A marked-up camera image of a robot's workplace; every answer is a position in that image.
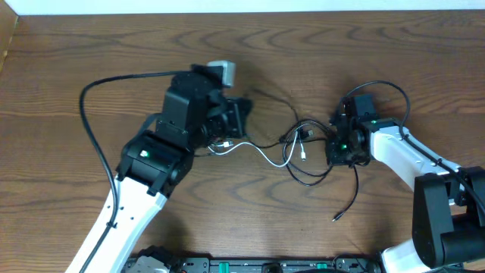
tabletop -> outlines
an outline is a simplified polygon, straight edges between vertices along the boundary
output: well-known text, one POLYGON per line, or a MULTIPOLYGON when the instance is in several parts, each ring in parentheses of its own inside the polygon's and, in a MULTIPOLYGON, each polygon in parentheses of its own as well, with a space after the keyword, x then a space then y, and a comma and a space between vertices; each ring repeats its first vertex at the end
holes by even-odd
MULTIPOLYGON (((247 131, 261 145, 294 118, 255 89, 327 123, 351 88, 389 80, 408 93, 415 137, 460 165, 485 165, 484 12, 21 17, 0 74, 0 271, 64 271, 98 217, 109 183, 77 106, 80 90, 103 77, 231 60, 236 85, 226 93, 254 102, 247 131)), ((169 83, 125 80, 90 91, 86 112, 111 168, 146 116, 161 110, 169 83)), ((374 95, 382 117, 403 116, 393 89, 362 92, 374 95)), ((324 143, 305 148, 308 160, 295 164, 325 170, 324 143)), ((267 153, 281 160, 280 147, 267 153)), ((304 187, 250 147, 196 158, 134 251, 305 258, 373 254, 409 239, 412 191, 382 163, 358 173, 355 204, 332 222, 355 189, 347 167, 304 187)))

white wall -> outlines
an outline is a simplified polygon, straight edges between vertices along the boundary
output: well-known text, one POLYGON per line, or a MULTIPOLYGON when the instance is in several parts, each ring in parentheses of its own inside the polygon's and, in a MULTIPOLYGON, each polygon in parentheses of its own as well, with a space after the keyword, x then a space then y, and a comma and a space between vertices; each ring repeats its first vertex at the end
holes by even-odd
POLYGON ((485 9, 485 0, 6 0, 19 15, 485 9))

